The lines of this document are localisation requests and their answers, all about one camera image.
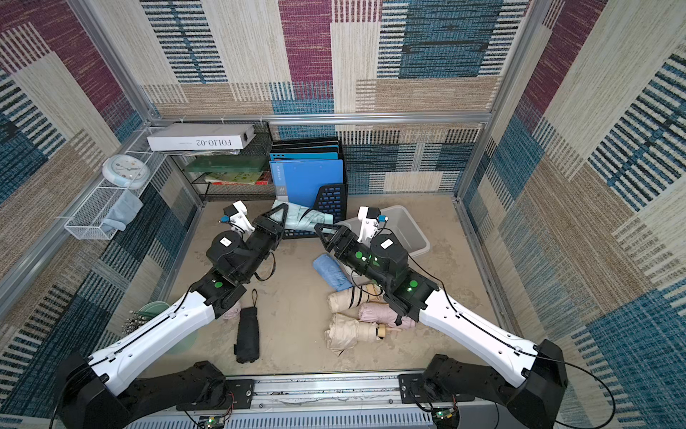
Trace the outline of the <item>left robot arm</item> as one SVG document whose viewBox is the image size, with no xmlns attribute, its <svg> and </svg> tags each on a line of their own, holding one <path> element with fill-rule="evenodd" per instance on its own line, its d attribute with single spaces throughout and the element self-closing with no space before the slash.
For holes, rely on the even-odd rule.
<svg viewBox="0 0 686 429">
<path fill-rule="evenodd" d="M 248 238 L 232 230 L 218 234 L 207 250 L 211 269 L 173 305 L 102 350 L 69 355 L 55 371 L 52 418 L 68 428 L 124 428 L 170 407 L 223 398 L 225 376 L 208 361 L 171 375 L 141 373 L 239 302 L 282 241 L 288 211 L 282 203 L 257 216 Z"/>
</svg>

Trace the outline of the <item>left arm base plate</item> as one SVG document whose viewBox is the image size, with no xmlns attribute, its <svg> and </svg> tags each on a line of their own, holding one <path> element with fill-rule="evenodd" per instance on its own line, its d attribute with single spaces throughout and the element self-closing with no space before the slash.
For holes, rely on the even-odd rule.
<svg viewBox="0 0 686 429">
<path fill-rule="evenodd" d="M 178 411 L 250 409 L 255 391 L 255 379 L 226 379 L 222 385 L 214 383 L 200 400 L 180 404 Z"/>
</svg>

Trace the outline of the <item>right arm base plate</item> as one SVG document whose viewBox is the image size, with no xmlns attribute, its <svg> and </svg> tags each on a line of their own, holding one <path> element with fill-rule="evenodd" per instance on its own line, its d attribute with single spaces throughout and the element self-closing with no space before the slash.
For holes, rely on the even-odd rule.
<svg viewBox="0 0 686 429">
<path fill-rule="evenodd" d="M 475 401 L 475 396 L 468 394 L 451 394 L 441 390 L 437 385 L 423 380 L 420 373 L 401 373 L 398 375 L 398 387 L 403 404 L 416 405 L 436 403 L 461 403 Z"/>
</svg>

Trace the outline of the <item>mint green umbrella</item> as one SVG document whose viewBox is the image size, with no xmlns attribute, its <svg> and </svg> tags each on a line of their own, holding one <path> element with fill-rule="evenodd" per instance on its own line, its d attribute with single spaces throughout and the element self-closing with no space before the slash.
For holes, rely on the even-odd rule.
<svg viewBox="0 0 686 429">
<path fill-rule="evenodd" d="M 282 202 L 283 201 L 275 200 L 273 207 Z M 334 218 L 332 214 L 326 214 L 324 212 L 314 210 L 311 207 L 304 207 L 294 203 L 284 203 L 289 204 L 288 223 L 285 227 L 287 230 L 314 232 L 314 226 L 317 223 L 327 223 L 327 225 L 334 224 Z"/>
</svg>

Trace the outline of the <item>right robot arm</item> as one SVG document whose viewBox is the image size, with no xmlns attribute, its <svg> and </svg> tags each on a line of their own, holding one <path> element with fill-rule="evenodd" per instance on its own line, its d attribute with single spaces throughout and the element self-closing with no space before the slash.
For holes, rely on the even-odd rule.
<svg viewBox="0 0 686 429">
<path fill-rule="evenodd" d="M 442 332 L 482 360 L 474 365 L 435 356 L 420 382 L 427 400 L 467 395 L 505 407 L 528 428 L 555 425 L 568 386 L 557 345 L 519 338 L 459 304 L 444 287 L 409 266 L 409 255 L 392 232 L 364 244 L 345 225 L 318 223 L 314 230 L 337 261 L 381 289 L 398 320 L 408 317 Z"/>
</svg>

